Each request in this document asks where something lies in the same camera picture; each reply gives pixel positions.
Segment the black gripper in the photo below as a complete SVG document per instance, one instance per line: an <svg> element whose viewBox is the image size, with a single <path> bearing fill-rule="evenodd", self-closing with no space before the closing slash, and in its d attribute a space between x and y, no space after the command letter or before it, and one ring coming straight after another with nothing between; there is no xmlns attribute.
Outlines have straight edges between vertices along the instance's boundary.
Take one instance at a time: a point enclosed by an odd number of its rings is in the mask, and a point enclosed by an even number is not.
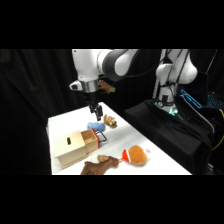
<svg viewBox="0 0 224 224"><path fill-rule="evenodd" d="M89 105L90 112L96 114L97 121L101 121L103 116L102 106L98 104L98 98L96 92L85 93L85 100Z"/></svg>

